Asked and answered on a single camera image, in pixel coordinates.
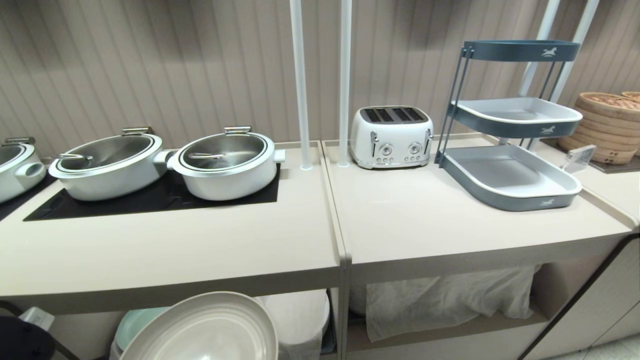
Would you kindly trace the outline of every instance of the toaster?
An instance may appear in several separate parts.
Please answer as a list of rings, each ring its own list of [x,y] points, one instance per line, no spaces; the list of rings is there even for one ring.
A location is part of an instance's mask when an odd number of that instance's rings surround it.
[[[424,166],[429,162],[433,121],[410,106],[359,109],[349,136],[351,157],[363,168]]]

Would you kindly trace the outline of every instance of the horse logo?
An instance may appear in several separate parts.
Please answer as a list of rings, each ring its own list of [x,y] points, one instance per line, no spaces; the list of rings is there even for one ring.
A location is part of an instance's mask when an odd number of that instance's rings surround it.
[[[553,49],[551,49],[551,50],[547,50],[547,49],[545,49],[545,52],[544,52],[544,53],[542,53],[542,56],[543,56],[543,57],[545,57],[545,58],[550,58],[550,57],[552,57],[552,56],[555,56],[555,55],[556,55],[556,50],[558,50],[558,48],[557,48],[557,47],[554,47],[554,48],[553,48]]]
[[[553,125],[552,127],[546,127],[546,128],[543,127],[540,133],[544,135],[553,134],[555,129],[556,129],[555,125]]]

